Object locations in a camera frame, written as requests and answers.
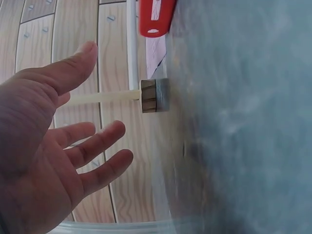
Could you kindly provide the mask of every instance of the fingernail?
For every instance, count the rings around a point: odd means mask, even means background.
[[[86,43],[84,43],[84,44],[82,44],[82,45],[80,45],[78,47],[78,49],[76,50],[75,54],[77,54],[77,53],[84,53],[84,54],[86,54],[86,53],[88,53],[88,52],[90,52],[92,50],[93,46],[94,46],[94,42],[93,41],[87,41]]]

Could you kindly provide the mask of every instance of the white tube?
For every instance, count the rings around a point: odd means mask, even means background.
[[[138,90],[136,0],[127,0],[127,48],[129,90]]]
[[[64,106],[80,105],[87,103],[109,102],[116,100],[139,100],[140,90],[129,90],[109,93],[95,93],[88,95],[72,95]]]

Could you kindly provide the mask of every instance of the gray metal surface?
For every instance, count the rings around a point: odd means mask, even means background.
[[[167,45],[153,144],[171,218],[311,234],[312,1],[178,0]]]

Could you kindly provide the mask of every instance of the wooden floor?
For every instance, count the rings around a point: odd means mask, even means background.
[[[73,94],[128,89],[126,3],[117,0],[0,0],[0,82],[28,67],[71,56],[87,40],[98,42],[99,57],[90,78]],[[146,78],[145,38],[138,37],[139,78]],[[149,119],[138,103],[86,104],[57,110],[51,128],[91,121],[97,130],[122,120],[126,136],[90,164],[98,167],[117,150],[129,148],[135,159],[110,186],[85,198],[66,220],[114,223],[155,220],[151,186]]]

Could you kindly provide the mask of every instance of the hand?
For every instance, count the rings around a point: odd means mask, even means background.
[[[93,71],[97,55],[96,44],[87,42],[74,56],[20,71],[0,86],[0,225],[9,233],[48,232],[133,160],[131,151],[121,150],[93,171],[76,172],[124,135],[120,121],[97,134],[88,122],[48,130],[68,92]]]

